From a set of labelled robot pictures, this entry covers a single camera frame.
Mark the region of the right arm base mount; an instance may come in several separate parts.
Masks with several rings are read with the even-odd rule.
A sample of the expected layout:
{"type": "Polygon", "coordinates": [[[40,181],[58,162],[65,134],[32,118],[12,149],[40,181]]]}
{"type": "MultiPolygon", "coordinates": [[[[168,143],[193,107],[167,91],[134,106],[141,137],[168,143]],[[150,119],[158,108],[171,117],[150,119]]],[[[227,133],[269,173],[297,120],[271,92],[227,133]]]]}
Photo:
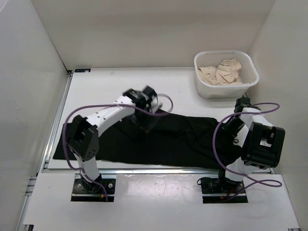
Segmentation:
{"type": "Polygon", "coordinates": [[[202,177],[197,180],[201,187],[203,204],[248,203],[243,181],[233,181],[220,170],[216,178],[202,177]]]}

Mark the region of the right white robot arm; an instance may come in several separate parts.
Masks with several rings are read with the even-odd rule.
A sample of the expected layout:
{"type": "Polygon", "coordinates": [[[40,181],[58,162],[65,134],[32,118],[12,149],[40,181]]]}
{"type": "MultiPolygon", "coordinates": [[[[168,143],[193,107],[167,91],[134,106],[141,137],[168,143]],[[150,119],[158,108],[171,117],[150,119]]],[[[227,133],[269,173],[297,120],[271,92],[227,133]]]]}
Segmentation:
{"type": "Polygon", "coordinates": [[[258,104],[252,105],[250,98],[241,97],[236,100],[234,113],[222,119],[213,134],[213,151],[217,162],[222,166],[216,180],[216,187],[221,192],[237,189],[243,178],[257,169],[275,168],[281,158],[285,130],[271,124],[264,114],[274,110],[264,111],[258,104]],[[241,144],[240,157],[224,166],[218,158],[216,151],[216,134],[218,131],[224,135],[235,138],[240,130],[246,126],[248,132],[241,144]]]}

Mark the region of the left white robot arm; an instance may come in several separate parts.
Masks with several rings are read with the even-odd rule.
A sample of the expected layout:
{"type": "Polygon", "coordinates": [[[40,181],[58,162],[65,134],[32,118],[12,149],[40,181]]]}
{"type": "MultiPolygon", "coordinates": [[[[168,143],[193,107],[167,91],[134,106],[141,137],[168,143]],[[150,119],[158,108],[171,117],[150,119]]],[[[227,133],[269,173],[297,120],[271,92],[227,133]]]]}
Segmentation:
{"type": "Polygon", "coordinates": [[[158,94],[149,86],[142,90],[128,89],[112,104],[100,105],[100,111],[86,117],[77,115],[71,123],[64,122],[62,145],[65,159],[72,170],[79,171],[81,185],[89,193],[107,195],[96,163],[100,136],[129,116],[143,131],[148,131],[153,126],[150,117],[161,116],[158,110],[162,105],[158,94]]]}

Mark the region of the black trousers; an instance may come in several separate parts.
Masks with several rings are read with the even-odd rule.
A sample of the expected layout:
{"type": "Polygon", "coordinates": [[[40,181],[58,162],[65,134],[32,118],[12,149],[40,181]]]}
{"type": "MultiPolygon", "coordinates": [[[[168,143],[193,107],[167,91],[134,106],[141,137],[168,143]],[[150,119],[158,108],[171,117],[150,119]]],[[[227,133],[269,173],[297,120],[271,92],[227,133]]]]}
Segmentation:
{"type": "MultiPolygon", "coordinates": [[[[221,169],[216,161],[212,139],[218,121],[211,117],[169,114],[159,117],[148,134],[140,132],[126,117],[99,138],[96,159],[141,165],[165,165],[221,169]]],[[[216,136],[216,151],[227,166],[240,157],[241,147],[216,136]]]]}

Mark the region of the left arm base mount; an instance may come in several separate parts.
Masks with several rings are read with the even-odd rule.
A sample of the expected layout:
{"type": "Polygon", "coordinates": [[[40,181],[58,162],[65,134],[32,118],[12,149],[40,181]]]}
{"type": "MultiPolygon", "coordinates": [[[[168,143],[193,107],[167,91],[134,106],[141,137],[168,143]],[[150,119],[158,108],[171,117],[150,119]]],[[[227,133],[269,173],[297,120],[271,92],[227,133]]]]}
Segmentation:
{"type": "Polygon", "coordinates": [[[75,175],[71,193],[72,202],[113,202],[115,198],[116,177],[101,179],[101,185],[105,188],[107,197],[103,189],[93,183],[86,183],[80,175],[75,175]]]}

